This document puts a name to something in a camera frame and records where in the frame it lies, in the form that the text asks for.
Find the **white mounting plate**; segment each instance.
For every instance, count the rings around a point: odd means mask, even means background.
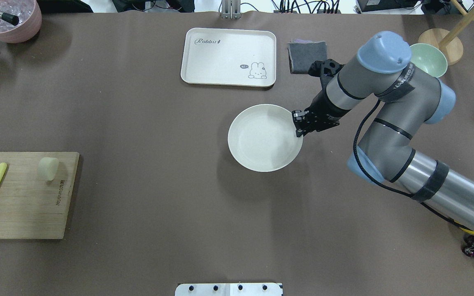
[[[192,28],[180,77],[194,84],[266,88],[275,82],[276,43],[268,31]]]
[[[175,296],[282,296],[282,295],[283,295],[282,283],[180,284],[175,290]]]

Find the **light green bowl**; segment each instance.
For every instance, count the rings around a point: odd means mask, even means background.
[[[416,43],[410,46],[412,51],[411,62],[425,73],[436,78],[447,71],[447,59],[436,47],[427,43]]]

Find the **table surface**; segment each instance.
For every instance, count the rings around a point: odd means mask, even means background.
[[[474,294],[463,232],[346,168],[366,99],[341,125],[305,137],[297,158],[252,172],[231,156],[235,116],[305,108],[318,79],[289,72],[286,43],[325,40],[347,62],[380,30],[415,43],[458,16],[218,13],[60,14],[22,44],[0,43],[0,151],[77,151],[63,240],[0,240],[0,295],[168,295],[178,283],[284,284],[285,295]],[[269,30],[269,89],[180,79],[190,28]],[[474,179],[474,24],[442,81],[455,109],[412,141]]]

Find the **white plate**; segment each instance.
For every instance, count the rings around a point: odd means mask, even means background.
[[[180,77],[187,83],[268,87],[275,82],[272,32],[192,28],[186,33]]]
[[[270,104],[241,112],[230,125],[228,146],[235,160],[256,172],[271,172],[291,163],[303,137],[295,135],[292,113]]]

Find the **metal bracket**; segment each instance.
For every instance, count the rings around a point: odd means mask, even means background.
[[[283,296],[282,283],[179,284],[175,296]]]
[[[339,125],[339,122],[332,122],[319,118],[314,112],[305,110],[292,111],[292,120],[295,125],[295,135],[297,137],[305,136],[313,131],[321,132]]]
[[[241,0],[222,0],[221,17],[223,19],[240,19]]]

